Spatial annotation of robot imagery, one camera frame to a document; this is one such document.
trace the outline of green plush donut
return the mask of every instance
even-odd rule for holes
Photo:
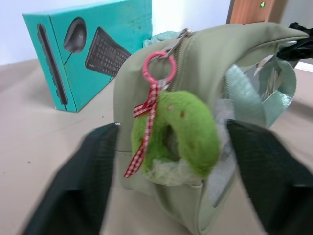
[[[131,136],[134,154],[143,140],[147,117],[148,114],[144,114],[135,118]],[[154,163],[180,161],[166,146],[169,127],[176,134],[179,156],[197,177],[206,178],[219,157],[219,137],[211,111],[187,91],[161,91],[159,94],[152,133],[142,163],[143,173],[149,174]]]

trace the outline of keyboard image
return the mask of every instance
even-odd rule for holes
[[[85,62],[86,68],[115,77],[130,53],[98,27]]]
[[[61,80],[61,76],[57,67],[57,64],[52,53],[50,42],[46,34],[45,27],[40,23],[37,25],[38,39],[42,45],[43,52],[46,57],[47,64],[49,66],[50,73],[52,75],[53,83],[56,86],[56,93],[60,99],[61,104],[67,105],[67,95]]]

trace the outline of bag strap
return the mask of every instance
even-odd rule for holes
[[[296,89],[296,77],[292,66],[284,60],[277,57],[272,59],[271,63],[280,68],[279,79],[281,85],[264,102],[260,95],[255,91],[250,79],[241,71],[237,65],[232,65],[225,74],[225,84],[228,96],[234,107],[235,119],[259,125],[261,127],[270,127],[290,105]],[[267,84],[270,80],[269,70],[260,75],[260,89],[262,84]]]

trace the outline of black object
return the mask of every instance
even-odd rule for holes
[[[52,53],[52,49],[50,46],[50,42],[49,42],[45,27],[41,23],[39,23],[37,25],[37,30],[38,30],[37,36],[38,36],[38,39],[42,45],[47,64],[49,66],[49,70],[50,70],[50,73],[52,75],[53,83],[57,88],[56,89],[57,96],[60,99],[61,104],[64,105],[65,110],[66,110],[65,105],[67,105],[67,96],[65,93],[65,89],[64,89],[64,86],[63,86],[63,83],[61,80],[61,76],[60,76],[57,64],[55,62],[55,59],[54,59],[54,56]]]
[[[86,44],[87,30],[83,18],[77,17],[70,24],[64,38],[63,48],[71,53],[81,52]]]
[[[305,28],[304,26],[299,25],[298,22],[291,23],[289,25],[289,28],[293,28],[293,29],[297,29],[297,30],[303,31],[303,32],[307,33],[310,37],[313,36],[313,28],[311,28],[311,29]]]
[[[313,58],[313,37],[298,40],[289,47],[285,47],[277,53],[277,57],[288,61]]]
[[[23,235],[98,235],[110,192],[118,126],[89,133],[59,170]]]
[[[115,77],[130,53],[98,27],[86,58],[86,68]]]
[[[297,22],[290,24],[289,28],[303,31],[309,35],[309,38],[298,40],[296,44],[282,49],[277,53],[277,57],[288,61],[313,58],[313,28],[307,29]]]
[[[229,120],[240,175],[266,232],[313,234],[313,175],[258,126]]]

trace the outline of plush toy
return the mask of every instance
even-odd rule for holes
[[[135,118],[131,136],[134,154],[143,140],[147,117]],[[167,146],[170,130],[176,135],[178,154]],[[206,178],[219,157],[217,133],[211,111],[196,96],[187,91],[161,91],[142,172],[167,185]]]

